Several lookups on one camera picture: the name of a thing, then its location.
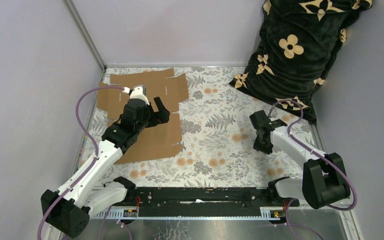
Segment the aluminium corner post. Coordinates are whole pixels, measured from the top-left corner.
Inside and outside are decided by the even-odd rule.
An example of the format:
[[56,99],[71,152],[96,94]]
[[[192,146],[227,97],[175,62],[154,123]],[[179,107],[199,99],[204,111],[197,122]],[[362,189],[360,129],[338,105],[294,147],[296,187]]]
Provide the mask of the aluminium corner post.
[[89,49],[92,57],[94,58],[96,64],[99,66],[100,70],[102,72],[105,72],[107,66],[101,56],[101,54],[98,51],[98,48],[96,47],[89,31],[87,30],[87,27],[85,23],[82,20],[82,17],[80,16],[80,13],[77,10],[77,7],[75,6],[75,3],[73,0],[62,0],[64,3],[68,14],[72,18],[74,24],[76,25],[81,37],[83,38],[87,48]]

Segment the aluminium frame rail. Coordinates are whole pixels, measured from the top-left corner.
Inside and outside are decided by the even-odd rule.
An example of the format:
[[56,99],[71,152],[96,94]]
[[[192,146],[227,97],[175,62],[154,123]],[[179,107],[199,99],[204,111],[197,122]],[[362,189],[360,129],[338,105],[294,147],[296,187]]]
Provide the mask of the aluminium frame rail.
[[351,194],[346,183],[298,187],[294,193],[285,193],[284,182],[271,181],[265,188],[138,187],[117,178],[85,196],[47,190],[40,200],[42,209],[50,210],[48,222],[83,225],[111,206],[122,207],[122,219],[279,219],[285,217],[287,207],[299,206],[300,198],[319,209]]

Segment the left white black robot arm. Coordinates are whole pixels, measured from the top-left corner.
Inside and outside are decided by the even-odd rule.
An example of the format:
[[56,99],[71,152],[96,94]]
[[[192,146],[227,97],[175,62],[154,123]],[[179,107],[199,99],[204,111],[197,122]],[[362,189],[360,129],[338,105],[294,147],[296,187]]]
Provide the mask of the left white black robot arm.
[[85,230],[91,217],[105,208],[117,202],[124,206],[134,202],[134,190],[117,181],[97,192],[92,190],[104,172],[136,143],[144,129],[169,121],[170,112],[161,98],[155,97],[153,100],[157,112],[150,103],[145,102],[144,97],[131,97],[119,119],[105,130],[101,141],[95,144],[95,154],[57,190],[47,189],[42,194],[43,217],[37,230],[37,239],[41,239],[45,223],[70,238],[76,238]]

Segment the brown cardboard box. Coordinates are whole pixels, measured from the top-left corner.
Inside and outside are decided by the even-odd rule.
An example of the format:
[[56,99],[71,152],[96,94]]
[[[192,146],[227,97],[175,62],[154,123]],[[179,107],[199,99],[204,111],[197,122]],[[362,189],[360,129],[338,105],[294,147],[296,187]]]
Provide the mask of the brown cardboard box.
[[98,109],[107,112],[108,127],[115,123],[130,99],[129,92],[135,86],[144,85],[146,96],[157,112],[154,98],[160,97],[167,110],[169,121],[154,127],[145,128],[127,152],[116,164],[135,163],[176,156],[183,148],[179,104],[189,98],[185,74],[175,76],[174,69],[149,71],[135,74],[110,76],[110,84],[101,83],[97,93]]

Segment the black floral blanket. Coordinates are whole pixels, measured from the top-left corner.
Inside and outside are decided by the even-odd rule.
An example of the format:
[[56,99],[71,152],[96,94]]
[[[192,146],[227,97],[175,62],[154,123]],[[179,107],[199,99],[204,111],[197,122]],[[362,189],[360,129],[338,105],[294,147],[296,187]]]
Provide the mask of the black floral blanket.
[[230,86],[315,124],[313,94],[346,42],[347,28],[372,5],[370,0],[265,1],[260,42]]

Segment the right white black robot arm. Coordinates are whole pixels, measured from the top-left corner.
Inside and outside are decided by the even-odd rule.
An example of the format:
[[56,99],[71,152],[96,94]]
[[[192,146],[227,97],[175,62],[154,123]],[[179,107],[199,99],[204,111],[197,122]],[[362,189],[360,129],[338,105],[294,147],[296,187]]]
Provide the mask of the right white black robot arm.
[[249,119],[256,131],[255,150],[271,154],[274,147],[280,148],[303,170],[302,179],[283,177],[269,182],[266,198],[271,205],[298,199],[305,200],[313,209],[320,209],[350,197],[352,188],[346,181],[339,154],[328,154],[304,143],[291,133],[286,122],[269,118],[263,110],[254,112]]

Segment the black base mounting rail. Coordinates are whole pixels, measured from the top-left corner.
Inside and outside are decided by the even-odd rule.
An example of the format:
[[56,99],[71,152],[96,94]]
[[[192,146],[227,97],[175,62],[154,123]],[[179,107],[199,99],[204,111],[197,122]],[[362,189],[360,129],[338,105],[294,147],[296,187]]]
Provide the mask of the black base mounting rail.
[[126,209],[128,219],[277,220],[290,201],[268,187],[134,187],[114,206]]

